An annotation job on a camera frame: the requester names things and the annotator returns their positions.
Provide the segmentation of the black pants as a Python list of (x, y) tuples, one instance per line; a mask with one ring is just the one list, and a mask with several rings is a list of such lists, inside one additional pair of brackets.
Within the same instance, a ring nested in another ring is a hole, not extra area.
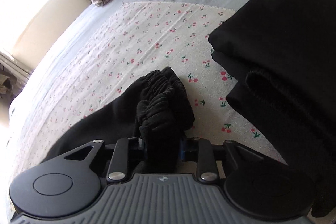
[[(335, 0), (249, 0), (208, 37), (211, 58), (233, 74), (228, 104), (281, 157), (311, 176), (311, 214), (335, 208)], [(142, 138), (147, 169), (174, 168), (195, 114), (171, 67), (136, 79), (100, 110), (72, 125), (53, 159), (95, 138)]]

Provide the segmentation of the cherry print bed sheet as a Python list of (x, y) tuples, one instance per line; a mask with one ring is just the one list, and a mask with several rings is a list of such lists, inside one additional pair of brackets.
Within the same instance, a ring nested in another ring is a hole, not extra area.
[(209, 34), (234, 14), (177, 2), (123, 4), (95, 33), (45, 56), (13, 113), (19, 118), (14, 173), (37, 165), (67, 129), (102, 108), (136, 79), (171, 67), (195, 114), (189, 136), (221, 144), (232, 139), (276, 160), (280, 154), (228, 104), (233, 74), (211, 58)]

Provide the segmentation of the left grey curtain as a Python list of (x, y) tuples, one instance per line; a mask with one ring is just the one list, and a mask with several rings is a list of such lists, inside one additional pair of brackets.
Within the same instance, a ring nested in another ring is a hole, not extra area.
[(7, 94), (10, 95), (11, 99), (14, 99), (22, 92), (33, 71), (17, 59), (2, 52), (1, 64), (5, 67), (5, 71), (11, 74), (13, 88)]

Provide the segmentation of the hanging clothes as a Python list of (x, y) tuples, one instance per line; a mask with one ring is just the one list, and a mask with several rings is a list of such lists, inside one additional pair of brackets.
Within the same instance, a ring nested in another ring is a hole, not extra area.
[(5, 71), (5, 67), (1, 64), (1, 98), (12, 91), (11, 74)]

